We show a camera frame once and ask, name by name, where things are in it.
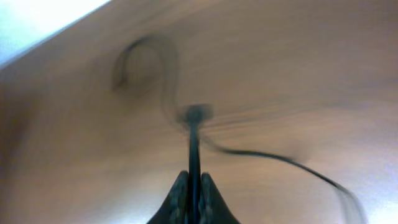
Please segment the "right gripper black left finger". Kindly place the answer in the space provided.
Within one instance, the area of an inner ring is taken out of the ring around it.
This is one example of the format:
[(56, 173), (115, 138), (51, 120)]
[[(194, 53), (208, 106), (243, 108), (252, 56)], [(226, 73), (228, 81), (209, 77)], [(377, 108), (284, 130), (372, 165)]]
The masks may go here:
[(187, 219), (188, 172), (177, 176), (162, 205), (147, 224), (184, 224)]

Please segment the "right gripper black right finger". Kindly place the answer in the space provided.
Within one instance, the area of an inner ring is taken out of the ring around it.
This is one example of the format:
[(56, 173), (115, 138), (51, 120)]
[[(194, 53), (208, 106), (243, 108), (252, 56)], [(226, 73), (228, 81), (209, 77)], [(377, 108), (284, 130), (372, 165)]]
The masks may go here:
[(223, 200), (211, 175), (201, 175), (201, 197), (199, 203), (199, 224), (239, 224)]

